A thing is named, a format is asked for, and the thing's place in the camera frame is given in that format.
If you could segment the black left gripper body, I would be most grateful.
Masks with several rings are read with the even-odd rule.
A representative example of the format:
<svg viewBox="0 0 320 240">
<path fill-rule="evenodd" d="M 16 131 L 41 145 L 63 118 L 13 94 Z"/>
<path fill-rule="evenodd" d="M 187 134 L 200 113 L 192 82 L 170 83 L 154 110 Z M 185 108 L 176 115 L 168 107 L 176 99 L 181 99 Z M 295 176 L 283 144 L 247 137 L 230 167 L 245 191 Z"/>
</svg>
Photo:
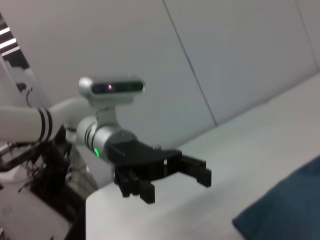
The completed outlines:
<svg viewBox="0 0 320 240">
<path fill-rule="evenodd" d="M 176 149 L 154 149 L 138 140 L 112 143 L 107 146 L 107 158 L 114 167 L 114 183 L 119 184 L 119 173 L 133 171 L 141 180 L 155 181 L 175 173 L 172 161 L 182 152 Z"/>
</svg>

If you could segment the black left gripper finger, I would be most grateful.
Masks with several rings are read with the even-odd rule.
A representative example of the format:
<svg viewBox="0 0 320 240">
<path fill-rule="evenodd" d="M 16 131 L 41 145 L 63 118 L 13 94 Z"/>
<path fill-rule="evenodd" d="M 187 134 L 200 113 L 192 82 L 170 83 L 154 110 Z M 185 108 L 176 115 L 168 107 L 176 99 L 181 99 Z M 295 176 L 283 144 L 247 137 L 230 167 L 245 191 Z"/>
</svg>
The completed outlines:
<svg viewBox="0 0 320 240">
<path fill-rule="evenodd" d="M 182 173 L 190 176 L 206 188 L 212 186 L 212 171 L 207 162 L 190 156 L 181 155 L 167 160 L 167 173 Z"/>
<path fill-rule="evenodd" d="M 145 203 L 155 203 L 155 186 L 151 183 L 156 172 L 150 167 L 116 167 L 114 183 L 118 185 L 122 197 L 139 196 Z"/>
</svg>

